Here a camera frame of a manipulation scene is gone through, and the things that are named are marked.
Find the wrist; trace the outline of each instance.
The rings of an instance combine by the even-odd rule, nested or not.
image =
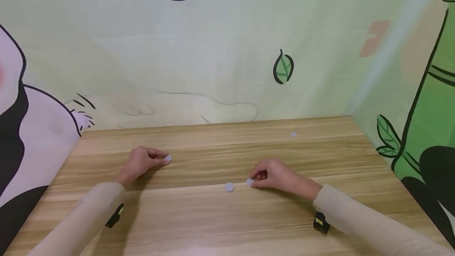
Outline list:
[[[297,182],[294,194],[313,202],[321,189],[321,184],[311,180],[310,178],[304,177]]]
[[[126,176],[123,172],[120,172],[114,177],[114,181],[123,185],[123,187],[127,187],[131,184],[131,178]]]

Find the left hand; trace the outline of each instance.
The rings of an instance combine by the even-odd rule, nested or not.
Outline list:
[[[115,181],[126,187],[139,176],[146,173],[147,170],[168,165],[169,161],[162,159],[167,155],[167,152],[159,151],[155,148],[138,146],[130,152],[128,160],[115,177]]]

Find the wooden table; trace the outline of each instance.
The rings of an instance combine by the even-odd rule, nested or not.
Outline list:
[[[171,164],[128,188],[119,222],[82,255],[375,255],[336,229],[315,231],[308,202],[247,187],[270,157],[449,247],[354,121],[331,117],[87,132],[6,255],[31,250],[137,145],[168,151]]]

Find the black clip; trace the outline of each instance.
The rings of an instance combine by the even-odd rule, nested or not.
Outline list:
[[[113,228],[114,224],[116,224],[117,221],[120,220],[120,214],[122,213],[122,211],[123,211],[123,204],[120,204],[120,206],[118,206],[118,208],[115,211],[115,213],[113,214],[113,216],[111,216],[111,218],[107,221],[105,226],[107,226],[109,228]]]
[[[326,222],[325,215],[319,211],[316,212],[316,217],[313,221],[313,227],[316,230],[319,230],[323,234],[327,234],[329,232],[330,224]]]

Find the pink blotch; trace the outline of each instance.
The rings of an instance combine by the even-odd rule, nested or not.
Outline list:
[[[373,34],[376,36],[369,38],[365,42],[363,49],[360,51],[359,58],[366,58],[376,52],[383,38],[385,37],[389,26],[390,20],[375,21],[371,23],[368,34]]]

